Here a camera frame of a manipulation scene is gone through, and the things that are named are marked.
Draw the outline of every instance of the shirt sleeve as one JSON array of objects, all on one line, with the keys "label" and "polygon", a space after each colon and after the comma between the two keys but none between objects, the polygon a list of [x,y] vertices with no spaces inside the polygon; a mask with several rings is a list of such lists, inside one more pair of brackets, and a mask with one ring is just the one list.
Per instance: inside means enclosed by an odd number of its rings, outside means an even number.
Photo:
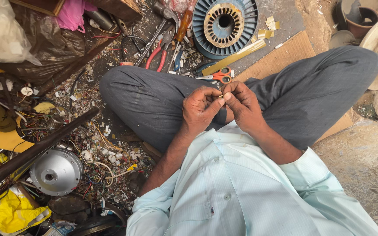
[{"label": "shirt sleeve", "polygon": [[126,226],[126,236],[163,236],[169,224],[169,207],[180,170],[160,187],[137,197]]},{"label": "shirt sleeve", "polygon": [[378,235],[378,226],[344,190],[311,148],[298,160],[279,165],[300,197],[328,220],[339,223],[354,235]]}]

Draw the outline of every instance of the white plastic bag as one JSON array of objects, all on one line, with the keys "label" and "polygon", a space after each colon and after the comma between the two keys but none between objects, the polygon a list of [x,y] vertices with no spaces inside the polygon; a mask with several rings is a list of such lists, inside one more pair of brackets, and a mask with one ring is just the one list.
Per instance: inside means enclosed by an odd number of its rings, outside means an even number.
[{"label": "white plastic bag", "polygon": [[8,0],[0,0],[0,62],[42,64],[29,52],[31,44],[23,28],[14,19],[15,14]]}]

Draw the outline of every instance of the hand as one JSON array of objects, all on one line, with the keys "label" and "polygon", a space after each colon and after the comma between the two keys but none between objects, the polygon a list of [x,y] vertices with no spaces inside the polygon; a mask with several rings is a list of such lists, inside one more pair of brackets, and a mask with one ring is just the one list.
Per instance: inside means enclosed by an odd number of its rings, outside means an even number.
[{"label": "hand", "polygon": [[226,102],[218,98],[222,92],[215,88],[202,86],[183,100],[182,129],[193,137],[203,132]]},{"label": "hand", "polygon": [[266,126],[256,94],[240,81],[225,84],[221,91],[240,129],[251,135]]}]

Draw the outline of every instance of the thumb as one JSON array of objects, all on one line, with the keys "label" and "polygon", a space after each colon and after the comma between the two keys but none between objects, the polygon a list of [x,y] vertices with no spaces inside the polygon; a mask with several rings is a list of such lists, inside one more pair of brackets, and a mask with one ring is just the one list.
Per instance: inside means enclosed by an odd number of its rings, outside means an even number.
[{"label": "thumb", "polygon": [[246,107],[240,103],[240,101],[230,92],[224,94],[223,98],[226,100],[227,105],[234,112],[234,115],[238,115]]},{"label": "thumb", "polygon": [[226,101],[223,98],[215,99],[208,107],[205,109],[204,114],[207,117],[214,118],[217,115],[220,108],[224,105]]}]

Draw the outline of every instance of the orange screwdriver handle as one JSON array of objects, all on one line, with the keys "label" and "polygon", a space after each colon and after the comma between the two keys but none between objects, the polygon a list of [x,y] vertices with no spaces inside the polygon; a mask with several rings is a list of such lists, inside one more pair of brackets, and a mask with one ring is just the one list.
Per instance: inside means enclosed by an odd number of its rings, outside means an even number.
[{"label": "orange screwdriver handle", "polygon": [[181,42],[183,37],[186,35],[186,29],[188,28],[189,23],[191,22],[192,11],[186,10],[185,14],[182,17],[179,30],[177,31],[176,40]]}]

